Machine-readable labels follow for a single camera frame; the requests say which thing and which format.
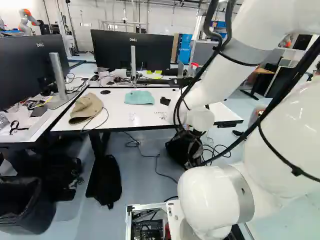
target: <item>hat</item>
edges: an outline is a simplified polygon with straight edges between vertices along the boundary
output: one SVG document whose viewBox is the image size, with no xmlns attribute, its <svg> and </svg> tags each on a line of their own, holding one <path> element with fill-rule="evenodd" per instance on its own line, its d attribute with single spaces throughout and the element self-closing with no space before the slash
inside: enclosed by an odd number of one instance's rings
<svg viewBox="0 0 320 240">
<path fill-rule="evenodd" d="M 132 105 L 155 104 L 155 99 L 149 91 L 135 90 L 125 95 L 124 103 Z"/>
<path fill-rule="evenodd" d="M 88 121 L 98 115 L 104 103 L 93 93 L 88 93 L 75 101 L 75 106 L 70 113 L 69 124 L 75 125 Z"/>
</svg>

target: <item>bag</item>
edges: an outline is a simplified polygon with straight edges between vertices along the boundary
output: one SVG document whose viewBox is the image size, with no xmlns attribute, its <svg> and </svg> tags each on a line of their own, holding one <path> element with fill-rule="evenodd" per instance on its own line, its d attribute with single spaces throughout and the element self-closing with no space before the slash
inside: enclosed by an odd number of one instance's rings
<svg viewBox="0 0 320 240">
<path fill-rule="evenodd" d="M 41 179 L 37 177 L 0 177 L 0 230 L 10 234 L 41 234 L 56 213 Z"/>
<path fill-rule="evenodd" d="M 187 162 L 190 162 L 193 167 L 201 163 L 203 148 L 200 138 L 195 140 L 191 135 L 176 133 L 170 141 L 165 143 L 165 148 L 168 155 L 182 167 Z"/>
<path fill-rule="evenodd" d="M 78 184 L 83 183 L 81 160 L 64 153 L 47 153 L 31 158 L 27 167 L 18 172 L 21 177 L 38 177 L 53 202 L 71 201 Z"/>
<path fill-rule="evenodd" d="M 117 160 L 113 155 L 106 155 L 104 160 L 94 163 L 86 197 L 94 197 L 102 206 L 109 209 L 121 197 L 121 174 Z"/>
<path fill-rule="evenodd" d="M 78 184 L 83 183 L 81 160 L 65 154 L 51 154 L 42 158 L 43 174 L 40 176 L 52 201 L 71 201 Z"/>
</svg>

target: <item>desk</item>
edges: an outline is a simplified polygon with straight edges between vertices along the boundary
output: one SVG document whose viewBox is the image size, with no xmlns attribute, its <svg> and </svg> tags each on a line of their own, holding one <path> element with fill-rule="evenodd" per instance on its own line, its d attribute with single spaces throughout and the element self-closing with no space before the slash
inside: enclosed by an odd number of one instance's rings
<svg viewBox="0 0 320 240">
<path fill-rule="evenodd" d="M 111 91 L 110 94 L 102 95 L 100 92 L 105 89 L 103 87 L 88 87 L 81 96 L 87 93 L 94 93 L 104 103 L 104 107 L 109 112 L 109 118 L 106 123 L 96 128 L 93 131 L 134 131 L 134 130 L 151 130 L 151 129 L 168 129 L 174 126 L 167 119 L 168 106 L 160 103 L 160 98 L 165 97 L 172 99 L 177 93 L 178 88 L 172 87 L 140 87 L 137 90 L 148 90 L 154 97 L 154 105 L 130 105 L 125 104 L 125 94 L 134 91 L 132 87 L 107 87 Z M 211 111 L 215 115 L 217 125 L 223 127 L 235 127 L 235 125 L 243 122 L 243 119 L 232 112 L 223 103 L 217 102 L 209 105 Z M 70 113 L 73 106 L 70 107 L 56 125 L 51 129 L 51 132 L 79 132 L 86 124 L 70 125 L 68 123 Z M 108 114 L 105 110 L 96 116 L 84 130 L 89 130 L 100 125 Z"/>
<path fill-rule="evenodd" d="M 263 69 L 261 67 L 257 68 L 256 70 L 254 70 L 254 73 L 255 74 L 274 74 L 274 76 L 276 76 L 276 74 L 273 72 L 273 71 L 269 71 L 269 70 L 266 70 L 266 69 Z M 257 90 L 257 88 L 259 87 L 259 81 L 256 79 L 253 86 L 252 86 L 252 89 L 250 92 L 247 92 L 246 90 L 240 90 L 241 92 L 243 92 L 245 95 L 253 98 L 254 100 L 258 101 L 259 98 L 257 98 L 255 96 L 255 92 Z"/>
</svg>

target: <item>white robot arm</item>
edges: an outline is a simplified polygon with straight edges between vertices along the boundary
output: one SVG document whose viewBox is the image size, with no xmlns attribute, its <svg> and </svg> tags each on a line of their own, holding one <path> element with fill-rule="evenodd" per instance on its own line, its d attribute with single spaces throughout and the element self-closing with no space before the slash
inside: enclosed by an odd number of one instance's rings
<svg viewBox="0 0 320 240">
<path fill-rule="evenodd" d="M 235 42 L 226 50 L 245 63 L 254 63 L 273 50 L 289 33 L 320 33 L 318 0 L 246 0 L 232 24 Z M 212 126 L 214 117 L 193 114 L 203 105 L 227 98 L 255 69 L 216 56 L 205 77 L 185 96 L 180 117 L 199 131 Z M 320 178 L 320 79 L 291 92 L 261 122 L 268 142 L 290 163 Z M 175 102 L 171 101 L 173 112 Z M 275 155 L 256 128 L 244 144 L 243 162 L 202 166 L 186 171 L 178 196 L 186 221 L 202 240 L 223 239 L 231 225 L 266 217 L 290 201 L 320 188 L 320 183 L 293 169 Z"/>
</svg>

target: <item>computer monitor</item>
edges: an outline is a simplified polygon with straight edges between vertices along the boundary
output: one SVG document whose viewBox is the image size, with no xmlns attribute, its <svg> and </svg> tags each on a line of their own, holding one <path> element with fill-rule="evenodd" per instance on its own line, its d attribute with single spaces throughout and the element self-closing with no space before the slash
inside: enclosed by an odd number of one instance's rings
<svg viewBox="0 0 320 240">
<path fill-rule="evenodd" d="M 91 37 L 98 67 L 131 69 L 131 46 L 135 46 L 137 70 L 170 68 L 174 36 L 92 29 Z"/>
<path fill-rule="evenodd" d="M 69 63 L 62 36 L 0 37 L 0 109 L 33 97 L 55 81 L 49 53 L 58 53 L 63 75 Z"/>
</svg>

